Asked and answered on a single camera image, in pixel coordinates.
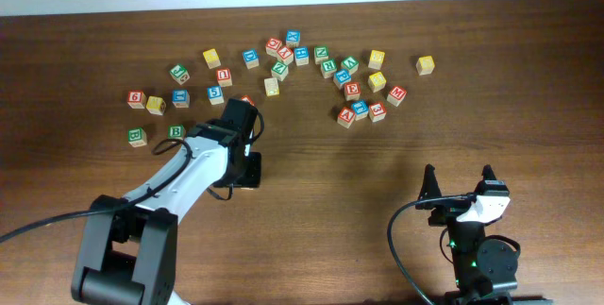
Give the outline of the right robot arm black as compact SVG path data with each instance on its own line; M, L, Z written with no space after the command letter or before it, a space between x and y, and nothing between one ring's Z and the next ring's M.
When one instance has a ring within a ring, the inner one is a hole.
M510 204L510 190L491 166L469 194L446 199L432 165L425 167L418 210L430 212L428 224L444 227L449 239L457 290L445 294L446 304L511 304L518 286L520 245L501 235L487 235Z

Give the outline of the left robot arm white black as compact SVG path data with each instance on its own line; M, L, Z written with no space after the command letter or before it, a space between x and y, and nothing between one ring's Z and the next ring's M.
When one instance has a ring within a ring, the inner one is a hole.
M71 295L85 304L182 303L175 289L178 226L210 186L234 187L249 163L254 130L218 120L184 139L162 141L175 155L148 181L121 198L91 205Z

